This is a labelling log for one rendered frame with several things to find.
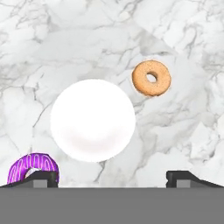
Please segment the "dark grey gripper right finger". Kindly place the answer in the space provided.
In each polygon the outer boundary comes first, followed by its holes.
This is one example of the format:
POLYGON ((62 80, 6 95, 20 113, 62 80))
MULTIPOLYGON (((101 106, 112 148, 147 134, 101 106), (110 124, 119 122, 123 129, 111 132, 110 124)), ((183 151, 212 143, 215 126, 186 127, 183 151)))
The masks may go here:
POLYGON ((167 188, 222 188, 222 185, 216 185, 214 183, 199 179, 189 171, 168 171, 166 173, 166 179, 167 188))

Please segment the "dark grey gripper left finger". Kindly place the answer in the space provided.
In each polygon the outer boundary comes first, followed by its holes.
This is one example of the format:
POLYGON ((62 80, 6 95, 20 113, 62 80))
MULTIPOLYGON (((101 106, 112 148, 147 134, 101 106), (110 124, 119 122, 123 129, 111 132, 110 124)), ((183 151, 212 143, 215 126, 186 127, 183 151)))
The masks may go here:
POLYGON ((23 180, 1 185, 1 188, 57 188, 59 174, 56 171, 35 171, 23 180))

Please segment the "purple frosted donut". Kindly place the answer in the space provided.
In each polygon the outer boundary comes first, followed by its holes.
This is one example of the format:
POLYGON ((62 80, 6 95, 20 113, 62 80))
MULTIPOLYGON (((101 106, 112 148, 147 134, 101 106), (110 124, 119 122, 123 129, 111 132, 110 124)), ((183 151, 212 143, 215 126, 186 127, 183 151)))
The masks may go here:
POLYGON ((21 157, 10 168, 7 183, 14 183, 25 178, 30 169, 39 169, 44 172, 59 173, 56 162, 45 153, 31 153, 21 157))

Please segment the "white round plate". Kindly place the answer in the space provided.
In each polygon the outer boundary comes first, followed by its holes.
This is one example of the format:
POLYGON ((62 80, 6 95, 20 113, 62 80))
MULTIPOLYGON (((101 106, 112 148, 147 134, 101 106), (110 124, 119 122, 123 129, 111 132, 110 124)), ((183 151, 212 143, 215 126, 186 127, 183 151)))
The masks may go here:
POLYGON ((65 89, 52 106, 51 132, 71 158, 101 162, 124 150, 136 126, 130 98, 105 80, 82 80, 65 89))

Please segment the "plain brown donut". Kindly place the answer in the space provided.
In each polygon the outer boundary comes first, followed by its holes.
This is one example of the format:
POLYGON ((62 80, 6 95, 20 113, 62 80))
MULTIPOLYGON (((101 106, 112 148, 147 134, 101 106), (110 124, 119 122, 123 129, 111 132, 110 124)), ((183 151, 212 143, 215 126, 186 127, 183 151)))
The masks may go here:
POLYGON ((146 60, 139 63, 132 72, 134 87, 148 96, 162 95, 172 82, 168 68, 156 60, 146 60))

